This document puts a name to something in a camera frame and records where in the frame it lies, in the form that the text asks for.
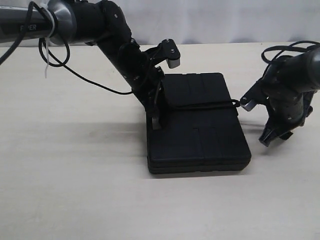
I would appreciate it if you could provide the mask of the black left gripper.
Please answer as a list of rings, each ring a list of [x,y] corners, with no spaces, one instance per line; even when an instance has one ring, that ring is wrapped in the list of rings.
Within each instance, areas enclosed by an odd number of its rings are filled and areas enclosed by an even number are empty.
[[[162,129],[161,106],[157,98],[164,73],[156,66],[162,51],[162,43],[145,51],[135,42],[124,45],[124,75],[134,96],[145,110],[150,110],[152,130]]]

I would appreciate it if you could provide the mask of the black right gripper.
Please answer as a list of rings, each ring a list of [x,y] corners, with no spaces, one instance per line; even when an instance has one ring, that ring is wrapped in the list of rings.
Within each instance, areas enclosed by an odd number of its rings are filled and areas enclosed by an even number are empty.
[[[293,135],[292,130],[304,126],[313,111],[314,91],[297,92],[277,82],[265,84],[263,93],[267,96],[268,120],[259,142],[268,147],[277,138],[288,140]]]

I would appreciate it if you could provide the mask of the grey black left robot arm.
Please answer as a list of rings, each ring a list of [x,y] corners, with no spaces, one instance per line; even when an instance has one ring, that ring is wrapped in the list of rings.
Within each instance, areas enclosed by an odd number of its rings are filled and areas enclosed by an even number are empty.
[[[66,67],[70,56],[50,61],[53,54],[49,43],[66,48],[77,43],[97,46],[128,83],[153,126],[164,127],[168,105],[163,89],[165,74],[159,64],[166,61],[173,68],[174,61],[180,59],[172,39],[141,50],[122,9],[110,0],[50,0],[44,6],[31,1],[26,8],[1,7],[0,40],[11,42],[1,62],[28,39],[38,39],[42,59],[55,68]]]

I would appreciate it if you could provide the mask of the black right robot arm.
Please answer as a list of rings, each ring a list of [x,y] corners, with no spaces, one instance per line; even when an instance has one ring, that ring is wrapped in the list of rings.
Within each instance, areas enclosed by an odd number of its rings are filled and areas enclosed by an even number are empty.
[[[261,90],[269,117],[259,141],[267,147],[290,138],[313,111],[311,101],[320,90],[320,49],[285,58],[264,78]]]

